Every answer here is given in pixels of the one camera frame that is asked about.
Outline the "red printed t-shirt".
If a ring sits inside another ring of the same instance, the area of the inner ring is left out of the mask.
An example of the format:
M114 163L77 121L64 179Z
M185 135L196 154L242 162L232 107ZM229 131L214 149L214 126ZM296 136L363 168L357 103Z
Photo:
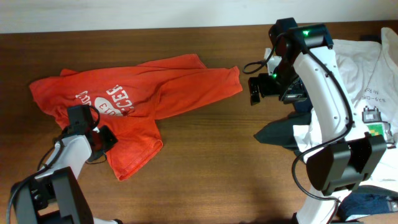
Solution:
M100 125L109 127L118 139L107 158L121 181L162 149L158 120L223 100L243 89L237 67L208 68L195 54L131 67L84 72L63 69L59 76L36 80L29 88L38 107L62 128L69 124L68 107L90 105L99 111Z

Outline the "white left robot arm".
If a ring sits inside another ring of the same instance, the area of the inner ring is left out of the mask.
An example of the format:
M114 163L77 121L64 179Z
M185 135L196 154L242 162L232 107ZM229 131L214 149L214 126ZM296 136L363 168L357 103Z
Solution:
M6 223L14 210L18 223L121 223L119 219L102 220L93 216L77 178L82 167L93 157L92 138L102 151L111 149L116 136L107 126L98 131L60 136L54 151L35 173L17 182L11 189Z

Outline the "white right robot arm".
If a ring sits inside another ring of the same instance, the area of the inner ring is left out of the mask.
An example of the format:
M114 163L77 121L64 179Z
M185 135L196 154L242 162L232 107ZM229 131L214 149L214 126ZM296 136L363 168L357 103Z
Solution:
M324 24L299 26L279 19L270 29L272 48L249 74L252 105L277 96L285 103L312 102L322 134L319 145L300 153L310 190L293 214L293 223L331 223L340 203L374 172L387 146L373 136L354 112L336 62L331 35Z

